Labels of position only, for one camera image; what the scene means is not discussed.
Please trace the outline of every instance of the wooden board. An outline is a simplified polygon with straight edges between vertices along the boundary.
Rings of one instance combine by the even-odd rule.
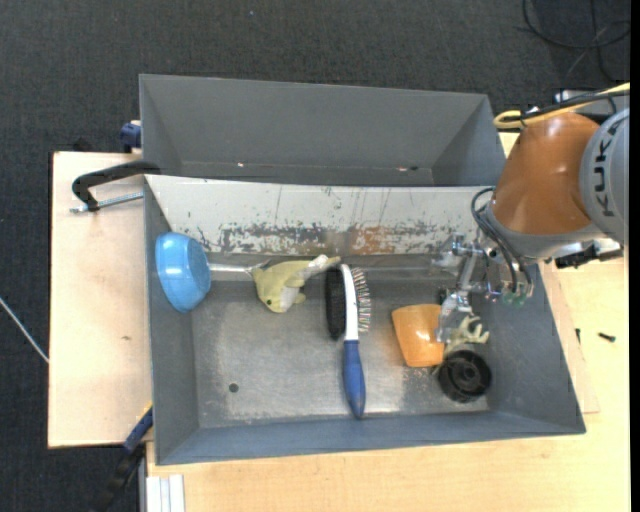
[[[142,201],[73,214],[73,180],[138,155],[53,158],[50,447],[121,443],[151,400]],[[96,189],[141,190],[141,178]]]

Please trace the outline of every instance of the blue brush handle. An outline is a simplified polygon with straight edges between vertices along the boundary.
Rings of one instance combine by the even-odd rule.
[[[344,356],[342,367],[342,379],[347,401],[356,418],[364,415],[364,402],[367,390],[364,385],[364,372],[360,361],[358,340],[344,340]]]

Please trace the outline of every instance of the wooden table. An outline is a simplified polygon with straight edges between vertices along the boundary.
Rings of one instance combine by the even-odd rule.
[[[150,401],[142,203],[69,212],[76,176],[134,158],[54,155],[51,448],[121,443]],[[98,192],[139,187],[134,178]],[[628,263],[542,270],[585,435],[180,466],[156,466],[150,441],[148,474],[183,474],[189,512],[627,510]]]

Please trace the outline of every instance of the cable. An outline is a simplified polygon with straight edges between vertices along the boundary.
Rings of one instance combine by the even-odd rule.
[[[565,112],[571,112],[577,108],[584,107],[596,101],[608,100],[618,96],[627,96],[631,94],[631,82],[626,82],[610,89],[604,89],[596,92],[587,92],[579,96],[574,96],[565,101],[543,107],[531,112],[521,112],[520,110],[507,110],[498,114],[493,119],[494,126],[499,130],[519,129],[526,127],[531,123],[544,121],[553,116]]]
[[[551,96],[561,98],[562,97],[562,93],[566,92],[567,89],[570,89],[570,88],[568,88],[568,87],[547,87],[545,89],[545,93],[548,93],[549,91],[551,91],[553,93],[553,94],[551,94]],[[574,87],[571,87],[571,89],[584,91],[582,94],[580,94],[580,96],[583,96],[583,95],[589,94],[589,93],[595,94],[596,92],[598,92],[598,89],[596,87],[592,87],[590,85],[574,86]],[[614,98],[607,97],[607,98],[603,98],[603,100],[606,100],[609,103],[609,106],[611,107],[611,115],[613,115],[613,114],[618,112],[618,105],[616,105],[616,102],[614,101]],[[566,101],[566,100],[562,100],[562,99],[555,100],[556,103],[562,103],[563,101]]]
[[[122,445],[122,456],[112,476],[107,481],[106,488],[97,492],[91,500],[89,512],[106,512],[116,498],[122,494],[136,468],[144,458],[146,445],[142,440],[152,425],[153,408],[149,406]]]
[[[596,38],[598,37],[598,24],[596,23],[596,5],[595,0],[590,0],[589,6],[591,8],[591,26],[593,27],[593,32],[596,34]],[[606,27],[611,27],[615,24],[626,23],[631,26],[631,22],[629,20],[620,20],[618,22],[609,23]],[[600,72],[610,80],[611,82],[615,82],[614,78],[609,74],[609,72],[604,67],[604,60],[602,58],[602,48],[600,46],[596,47],[596,56],[598,57],[598,67],[600,68]]]
[[[611,25],[608,25],[605,28],[601,29],[600,31],[596,32],[596,35],[593,37],[591,41],[596,42],[598,39],[600,39],[600,36],[604,35],[607,32],[607,30],[609,30],[610,27]],[[584,59],[587,56],[587,54],[589,53],[589,50],[592,50],[592,49],[593,49],[592,47],[585,48],[583,52],[578,56],[578,58],[575,61],[573,61],[573,64],[571,64],[571,67],[569,67],[569,70],[564,75],[565,80],[573,72],[576,66],[580,64],[582,59]],[[611,76],[609,76],[609,74],[604,69],[604,63],[602,62],[602,53],[600,51],[601,49],[602,48],[600,48],[599,46],[595,47],[596,54],[598,56],[598,67],[600,68],[600,71],[602,72],[602,74],[606,76],[608,80],[610,80],[611,82],[614,82],[615,80]]]
[[[522,0],[522,17],[524,18],[524,21],[527,24],[527,27],[529,28],[529,30],[531,30],[531,32],[533,32],[536,36],[538,36],[543,41],[546,41],[547,43],[553,44],[555,46],[559,46],[561,48],[570,48],[573,50],[591,50],[596,48],[604,48],[605,46],[610,46],[619,41],[622,41],[625,37],[627,37],[631,33],[631,27],[629,27],[624,33],[608,41],[597,42],[597,39],[595,40],[592,39],[588,45],[565,43],[564,41],[559,41],[557,39],[553,39],[549,37],[548,35],[542,33],[540,30],[538,30],[536,27],[533,26],[533,23],[531,22],[531,18],[529,17],[529,11],[527,10],[527,0]],[[595,7],[593,6],[593,2],[591,3],[591,22],[592,22],[592,25],[595,26]],[[607,24],[604,27],[604,29],[606,31],[606,30],[609,30],[609,28],[611,28],[614,25],[620,25],[623,23],[631,25],[631,20],[615,20]]]
[[[38,345],[38,343],[36,342],[36,340],[33,339],[33,337],[31,336],[31,334],[29,334],[29,331],[27,331],[27,329],[24,327],[24,325],[22,325],[22,322],[20,322],[20,320],[18,319],[18,317],[14,314],[14,312],[11,310],[11,308],[9,307],[9,305],[4,301],[4,299],[2,297],[0,297],[0,304],[2,304],[2,307],[5,309],[5,311],[7,313],[9,313],[9,316],[11,317],[11,319],[17,324],[17,326],[20,328],[20,330],[22,331],[22,334],[24,334],[26,336],[26,338],[29,340],[29,343],[31,343],[31,345],[33,346],[34,349],[36,349],[36,352],[38,352],[38,354],[40,355],[40,357],[42,359],[45,360],[45,362],[47,364],[49,364],[49,358],[47,357],[47,354],[44,353],[44,350],[42,350],[40,348],[40,345]]]
[[[525,265],[524,259],[522,258],[522,256],[520,256],[520,254],[518,254],[517,251],[513,249],[511,244],[500,233],[498,233],[498,231],[496,231],[493,226],[491,226],[491,224],[489,224],[484,218],[482,218],[481,214],[484,212],[487,205],[485,204],[479,209],[476,208],[478,198],[486,194],[487,192],[492,192],[494,190],[495,187],[487,187],[480,190],[473,196],[473,199],[471,200],[471,214],[473,215],[473,218],[478,223],[478,226],[480,226],[480,229],[485,233],[485,235],[493,240],[500,248],[500,251],[502,252],[503,257],[507,262],[507,266],[509,267],[509,272],[511,274],[511,291],[513,293],[517,293],[518,291],[518,280],[516,277],[515,269],[513,268],[513,260],[515,260],[518,264],[519,270],[524,273],[525,279],[527,280],[527,295],[529,295],[529,293],[533,290],[533,279],[531,278],[531,274],[529,273],[529,270]]]
[[[480,216],[479,211],[476,209],[476,202],[478,201],[478,198],[484,194],[486,194],[487,192],[493,192],[494,187],[488,187],[485,189],[482,189],[480,192],[478,192],[476,195],[473,196],[473,199],[471,199],[471,215],[473,215],[473,218],[475,219],[476,223],[478,224],[478,226],[480,227],[480,229],[482,230],[482,232],[488,236],[491,240],[493,240],[498,247],[500,248],[500,251],[502,252],[502,255],[504,256],[504,259],[507,261],[507,266],[509,267],[509,272],[511,274],[511,291],[512,292],[516,292],[517,290],[517,276],[516,276],[516,271],[513,268],[513,261],[511,259],[511,255],[509,254],[509,252],[506,250],[506,248],[504,247],[504,244],[502,243],[500,237],[496,237],[494,236],[494,233],[492,232],[492,230],[490,229],[489,225],[487,224],[487,222]]]

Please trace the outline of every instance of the yellow plush toy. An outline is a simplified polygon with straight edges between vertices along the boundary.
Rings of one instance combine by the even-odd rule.
[[[340,257],[329,258],[324,254],[313,260],[295,260],[278,263],[267,269],[253,269],[260,300],[274,313],[285,313],[293,304],[304,302],[300,291],[311,276],[324,272],[337,264]]]
[[[482,324],[477,323],[478,320],[480,320],[479,316],[467,315],[456,329],[451,330],[445,354],[464,343],[486,343],[489,340],[489,331],[483,333]],[[471,324],[476,324],[473,331]]]

